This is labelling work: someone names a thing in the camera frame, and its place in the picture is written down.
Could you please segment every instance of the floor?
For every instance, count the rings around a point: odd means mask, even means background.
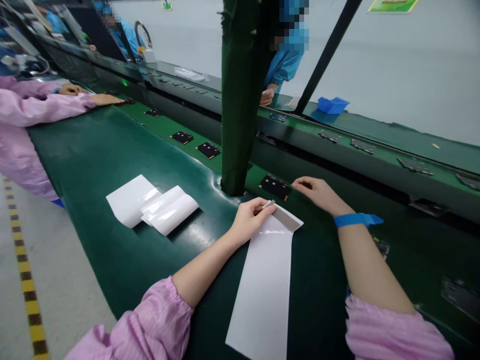
[[[63,359],[95,324],[110,330],[116,320],[67,212],[15,184],[12,190],[48,346],[49,357],[35,359]],[[0,359],[24,360],[34,351],[15,251],[0,186]]]

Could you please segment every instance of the finger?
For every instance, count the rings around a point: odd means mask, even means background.
[[[259,212],[261,212],[264,209],[263,205],[256,206],[255,209],[253,209],[253,213],[257,215]]]
[[[302,177],[299,177],[298,179],[296,179],[296,180],[292,183],[292,185],[294,185],[294,184],[302,184],[302,183],[307,183],[307,184],[313,185],[314,180],[316,180],[314,177],[311,177],[311,176],[302,176]]]
[[[313,192],[313,190],[305,186],[304,183],[296,182],[296,183],[293,183],[291,187],[307,196],[309,196]]]
[[[255,220],[258,222],[258,225],[262,225],[265,220],[275,212],[276,209],[277,207],[275,205],[270,205],[260,211],[258,215],[255,216]]]
[[[263,205],[265,205],[266,203],[268,203],[268,200],[265,200],[264,198],[262,197],[256,197],[254,198],[253,200],[250,200],[248,202],[248,205],[250,206],[250,208],[252,210],[254,210],[255,208],[257,207],[262,207]]]

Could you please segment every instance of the hand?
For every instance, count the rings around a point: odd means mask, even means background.
[[[250,240],[267,217],[277,209],[275,205],[262,209],[262,206],[266,203],[267,200],[261,197],[241,203],[236,212],[235,220],[225,237],[230,241],[235,241],[239,247]]]
[[[272,100],[275,96],[275,90],[272,88],[268,88],[264,92],[261,93],[260,105],[268,106],[272,103]]]
[[[118,97],[107,95],[107,94],[96,94],[92,95],[91,99],[97,106],[104,106],[110,104],[120,104],[123,103],[125,100],[119,99]]]
[[[302,176],[295,180],[291,186],[306,195],[315,205],[333,217],[355,213],[325,180]]]
[[[77,96],[79,93],[88,94],[88,91],[78,85],[73,85],[73,84],[65,84],[61,87],[60,90],[58,90],[58,94],[60,95]]]

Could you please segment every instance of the white wall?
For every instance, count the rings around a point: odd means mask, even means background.
[[[302,94],[345,1],[310,0],[309,51],[282,94]],[[367,13],[372,2],[363,0],[311,100],[338,96],[352,113],[480,145],[480,1],[419,0],[410,14]],[[222,0],[113,8],[146,25],[158,59],[221,76]]]
[[[113,1],[116,14],[132,26],[148,30],[157,60],[200,73],[222,76],[222,0],[173,0],[173,11],[162,1]]]

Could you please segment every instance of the yellow and black floor tape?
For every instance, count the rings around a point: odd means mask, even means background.
[[[15,203],[12,183],[5,176],[3,176],[3,187],[5,188],[6,202],[10,215],[11,235],[15,245],[18,272],[20,273],[21,291],[25,299],[25,312],[28,317],[28,325],[30,326],[33,359],[48,360],[49,348],[47,347],[42,315],[40,314],[40,306],[37,300],[37,292],[35,291],[35,284],[27,257],[27,248],[25,247],[24,237],[22,235],[19,212],[17,210],[17,204]]]

